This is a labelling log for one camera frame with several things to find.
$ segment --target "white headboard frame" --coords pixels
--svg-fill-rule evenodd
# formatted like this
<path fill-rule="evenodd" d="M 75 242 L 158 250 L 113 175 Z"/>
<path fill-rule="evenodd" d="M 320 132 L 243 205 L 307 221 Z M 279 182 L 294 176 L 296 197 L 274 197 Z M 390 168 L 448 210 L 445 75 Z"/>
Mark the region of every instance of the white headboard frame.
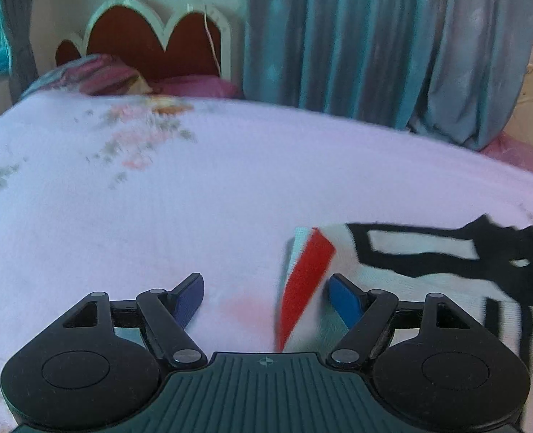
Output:
<path fill-rule="evenodd" d="M 180 20 L 191 12 L 206 13 L 208 18 L 216 24 L 220 31 L 220 71 L 222 79 L 231 80 L 231 26 L 228 19 L 217 8 L 211 5 L 187 4 L 182 11 L 174 11 L 166 24 L 162 22 L 157 12 L 140 0 L 109 0 L 100 5 L 88 21 L 84 38 L 78 34 L 70 33 L 65 40 L 70 40 L 78 49 L 80 55 L 87 54 L 88 42 L 92 28 L 104 12 L 113 6 L 125 6 L 139 13 L 148 23 L 158 37 L 160 45 L 166 50 L 172 31 Z"/>

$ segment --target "gray curtain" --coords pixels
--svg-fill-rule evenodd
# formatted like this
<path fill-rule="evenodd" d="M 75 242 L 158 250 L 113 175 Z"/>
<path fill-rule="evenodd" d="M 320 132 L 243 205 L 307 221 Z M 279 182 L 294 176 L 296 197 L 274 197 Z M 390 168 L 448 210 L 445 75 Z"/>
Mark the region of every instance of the gray curtain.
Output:
<path fill-rule="evenodd" d="M 10 46 L 10 96 L 20 95 L 38 79 L 38 70 L 30 44 L 32 0 L 1 0 L 6 39 Z"/>
<path fill-rule="evenodd" d="M 533 0 L 249 0 L 251 100 L 472 149 L 505 126 L 533 46 Z"/>

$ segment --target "headboard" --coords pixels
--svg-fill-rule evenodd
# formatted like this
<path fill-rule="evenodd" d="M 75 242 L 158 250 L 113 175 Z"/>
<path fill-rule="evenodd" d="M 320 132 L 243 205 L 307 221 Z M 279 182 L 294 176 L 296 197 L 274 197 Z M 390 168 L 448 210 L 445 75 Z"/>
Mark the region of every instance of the headboard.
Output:
<path fill-rule="evenodd" d="M 164 25 L 152 8 L 139 0 L 110 0 L 90 18 L 84 39 L 71 34 L 60 43 L 55 57 L 57 66 L 92 53 L 107 53 L 120 57 L 149 80 L 217 75 L 205 13 L 221 77 L 230 80 L 230 24 L 209 5 L 188 5 Z"/>

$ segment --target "striped cloth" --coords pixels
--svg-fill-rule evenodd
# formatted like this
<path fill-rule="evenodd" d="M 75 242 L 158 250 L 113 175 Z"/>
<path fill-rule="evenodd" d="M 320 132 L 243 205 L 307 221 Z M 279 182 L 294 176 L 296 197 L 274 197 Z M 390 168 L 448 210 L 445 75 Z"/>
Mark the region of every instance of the striped cloth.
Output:
<path fill-rule="evenodd" d="M 531 391 L 519 427 L 533 433 L 533 227 L 502 228 L 482 216 L 460 229 L 359 223 L 299 228 L 279 304 L 279 350 L 326 357 L 347 332 L 323 294 L 335 273 L 363 290 L 381 288 L 405 301 L 424 301 L 431 292 L 455 301 L 526 364 Z M 393 343 L 417 333 L 400 332 Z"/>

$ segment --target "red headboard panel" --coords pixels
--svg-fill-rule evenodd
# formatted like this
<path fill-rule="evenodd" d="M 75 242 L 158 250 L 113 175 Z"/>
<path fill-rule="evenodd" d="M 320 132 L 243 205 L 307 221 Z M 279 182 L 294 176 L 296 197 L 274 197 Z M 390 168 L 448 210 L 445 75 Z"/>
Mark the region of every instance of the red headboard panel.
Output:
<path fill-rule="evenodd" d="M 210 18 L 207 24 L 220 62 L 220 31 Z M 112 6 L 92 27 L 86 55 L 92 53 L 118 56 L 148 80 L 218 75 L 204 27 L 204 14 L 199 12 L 188 13 L 179 21 L 165 50 L 141 14 L 126 6 Z M 80 56 L 71 41 L 63 41 L 56 51 L 57 66 Z"/>

